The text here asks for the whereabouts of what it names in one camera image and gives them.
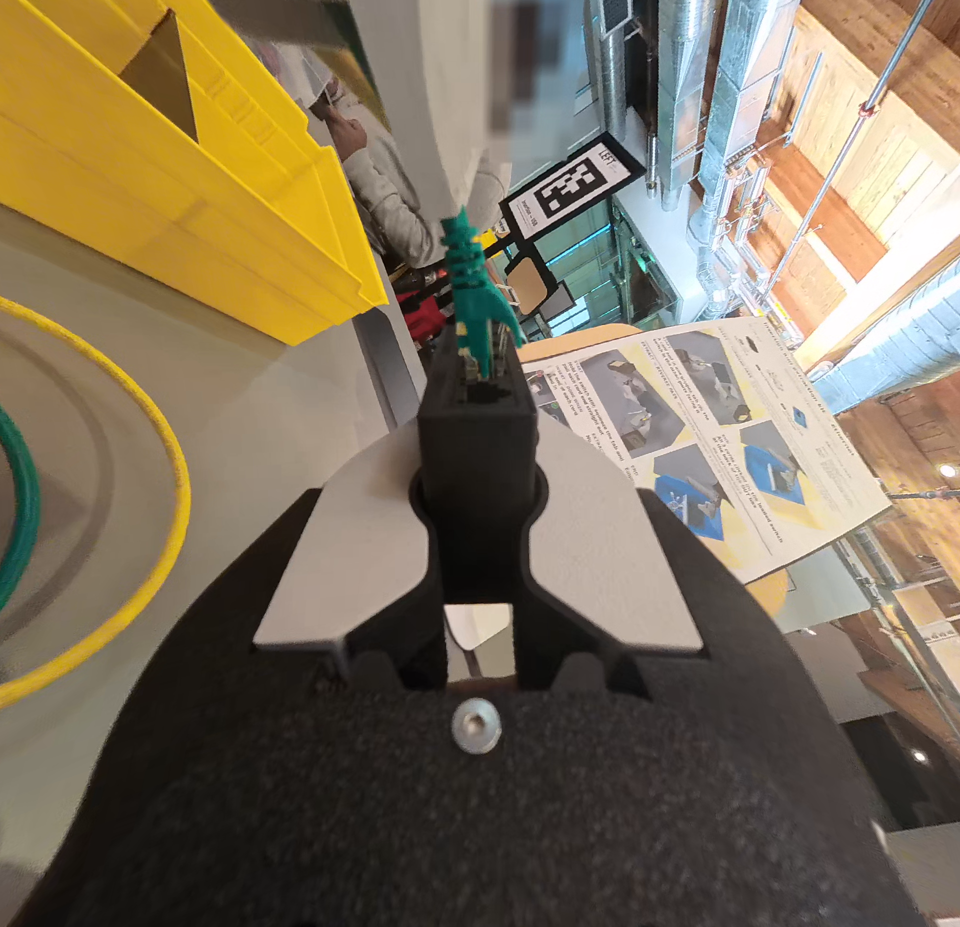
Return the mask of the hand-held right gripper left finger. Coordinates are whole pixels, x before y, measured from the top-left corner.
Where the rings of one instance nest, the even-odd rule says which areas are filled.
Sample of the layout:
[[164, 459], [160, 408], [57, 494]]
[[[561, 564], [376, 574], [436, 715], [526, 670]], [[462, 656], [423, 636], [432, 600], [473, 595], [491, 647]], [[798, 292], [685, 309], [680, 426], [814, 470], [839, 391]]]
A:
[[342, 466], [320, 490], [253, 636], [309, 653], [344, 683], [448, 684], [436, 537], [416, 510], [416, 421]]

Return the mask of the printed instruction sheet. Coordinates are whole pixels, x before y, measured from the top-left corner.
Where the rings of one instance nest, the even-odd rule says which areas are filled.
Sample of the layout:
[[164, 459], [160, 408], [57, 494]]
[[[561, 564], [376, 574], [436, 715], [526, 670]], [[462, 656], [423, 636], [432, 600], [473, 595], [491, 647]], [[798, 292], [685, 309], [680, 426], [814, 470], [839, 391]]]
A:
[[649, 489], [745, 583], [892, 506], [766, 317], [522, 364], [534, 405]]

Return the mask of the silver insulated duct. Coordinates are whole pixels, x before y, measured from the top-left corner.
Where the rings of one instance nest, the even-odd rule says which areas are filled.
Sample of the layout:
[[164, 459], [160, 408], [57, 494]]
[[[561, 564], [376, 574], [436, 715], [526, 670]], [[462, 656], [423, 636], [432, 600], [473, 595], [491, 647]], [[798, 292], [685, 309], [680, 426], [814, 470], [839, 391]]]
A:
[[937, 382], [959, 369], [959, 261], [874, 323], [813, 382], [839, 416], [878, 397]]

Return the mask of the silver rectangular air duct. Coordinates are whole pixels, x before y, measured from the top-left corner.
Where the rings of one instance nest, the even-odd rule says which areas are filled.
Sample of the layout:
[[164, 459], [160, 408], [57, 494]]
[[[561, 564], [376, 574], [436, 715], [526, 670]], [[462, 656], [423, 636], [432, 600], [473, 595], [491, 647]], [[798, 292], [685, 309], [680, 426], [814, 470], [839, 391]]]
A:
[[703, 147], [704, 92], [720, 0], [657, 1], [656, 175], [677, 209], [699, 166], [705, 194], [757, 138], [801, 0], [726, 0]]

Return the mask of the wooden display board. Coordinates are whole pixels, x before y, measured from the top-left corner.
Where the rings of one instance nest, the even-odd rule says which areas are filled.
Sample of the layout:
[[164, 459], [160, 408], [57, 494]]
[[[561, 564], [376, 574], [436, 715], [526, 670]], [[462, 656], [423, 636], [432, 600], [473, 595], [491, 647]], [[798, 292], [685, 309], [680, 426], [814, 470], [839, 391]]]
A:
[[[522, 365], [527, 366], [536, 361], [579, 353], [594, 345], [632, 340], [641, 333], [641, 328], [628, 324], [599, 325], [528, 342], [520, 349], [518, 357]], [[746, 588], [767, 615], [775, 619], [785, 608], [789, 584], [788, 571], [780, 569], [747, 584]]]

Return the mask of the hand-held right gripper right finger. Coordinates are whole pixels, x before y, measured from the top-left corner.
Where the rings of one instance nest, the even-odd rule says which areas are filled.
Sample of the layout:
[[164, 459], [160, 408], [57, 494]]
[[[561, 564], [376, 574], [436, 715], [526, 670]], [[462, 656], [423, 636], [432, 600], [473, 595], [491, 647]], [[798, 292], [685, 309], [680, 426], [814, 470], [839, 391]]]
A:
[[541, 416], [536, 500], [523, 526], [513, 647], [520, 689], [581, 666], [610, 691], [645, 691], [640, 662], [705, 657], [705, 641], [640, 492], [604, 453]]

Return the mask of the silver round air duct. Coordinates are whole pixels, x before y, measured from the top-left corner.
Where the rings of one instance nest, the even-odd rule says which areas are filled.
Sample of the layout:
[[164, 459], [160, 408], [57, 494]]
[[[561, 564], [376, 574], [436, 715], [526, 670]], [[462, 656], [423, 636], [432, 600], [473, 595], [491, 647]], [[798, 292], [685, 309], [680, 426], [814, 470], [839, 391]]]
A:
[[621, 142], [627, 132], [627, 83], [624, 27], [598, 42], [598, 70], [604, 129]]

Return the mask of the tan board black frame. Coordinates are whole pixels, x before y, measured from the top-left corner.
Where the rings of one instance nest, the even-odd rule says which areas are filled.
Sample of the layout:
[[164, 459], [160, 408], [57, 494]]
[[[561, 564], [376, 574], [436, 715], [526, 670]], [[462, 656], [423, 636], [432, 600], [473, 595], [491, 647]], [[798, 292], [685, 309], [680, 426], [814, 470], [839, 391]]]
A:
[[552, 297], [559, 283], [546, 263], [531, 254], [518, 255], [505, 268], [506, 285], [518, 302], [523, 317], [534, 315]]

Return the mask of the red bag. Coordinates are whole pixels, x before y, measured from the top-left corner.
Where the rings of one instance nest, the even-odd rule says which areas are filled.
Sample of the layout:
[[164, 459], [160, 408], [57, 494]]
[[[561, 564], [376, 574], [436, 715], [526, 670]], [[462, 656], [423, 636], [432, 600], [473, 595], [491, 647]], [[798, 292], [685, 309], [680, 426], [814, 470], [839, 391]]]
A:
[[435, 294], [408, 292], [398, 297], [398, 303], [411, 338], [419, 347], [428, 345], [448, 325], [449, 316]]

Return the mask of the printed tag sign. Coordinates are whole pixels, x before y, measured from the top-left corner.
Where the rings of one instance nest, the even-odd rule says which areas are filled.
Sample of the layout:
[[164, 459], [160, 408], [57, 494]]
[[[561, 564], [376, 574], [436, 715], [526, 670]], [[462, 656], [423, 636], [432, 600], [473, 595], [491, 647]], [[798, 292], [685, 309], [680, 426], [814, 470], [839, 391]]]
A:
[[501, 200], [508, 240], [525, 247], [645, 175], [645, 166], [602, 132]]

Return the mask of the black bin divider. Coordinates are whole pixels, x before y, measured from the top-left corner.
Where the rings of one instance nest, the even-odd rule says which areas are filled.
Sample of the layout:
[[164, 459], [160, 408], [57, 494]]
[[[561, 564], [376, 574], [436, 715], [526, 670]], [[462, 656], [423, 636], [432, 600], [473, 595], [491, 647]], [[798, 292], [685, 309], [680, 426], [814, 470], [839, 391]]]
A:
[[186, 58], [172, 9], [165, 12], [119, 78], [166, 120], [199, 142]]

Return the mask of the black ethernet switch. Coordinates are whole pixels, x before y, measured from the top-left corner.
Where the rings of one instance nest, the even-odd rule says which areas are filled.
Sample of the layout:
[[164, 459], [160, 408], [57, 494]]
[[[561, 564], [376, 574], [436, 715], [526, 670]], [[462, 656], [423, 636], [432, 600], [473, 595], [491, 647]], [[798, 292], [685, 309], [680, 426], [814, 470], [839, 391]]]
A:
[[440, 334], [416, 416], [412, 500], [445, 603], [510, 604], [538, 501], [538, 414], [506, 337], [491, 379], [470, 380], [454, 327]]

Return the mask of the yellow plastic bin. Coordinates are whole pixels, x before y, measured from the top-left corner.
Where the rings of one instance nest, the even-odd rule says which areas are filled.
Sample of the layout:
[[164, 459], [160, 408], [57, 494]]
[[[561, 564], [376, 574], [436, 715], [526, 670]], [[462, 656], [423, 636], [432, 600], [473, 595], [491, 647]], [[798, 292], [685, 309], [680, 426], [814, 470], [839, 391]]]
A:
[[[198, 142], [119, 75], [168, 9]], [[340, 160], [209, 0], [1, 0], [2, 205], [298, 345], [388, 291]]]

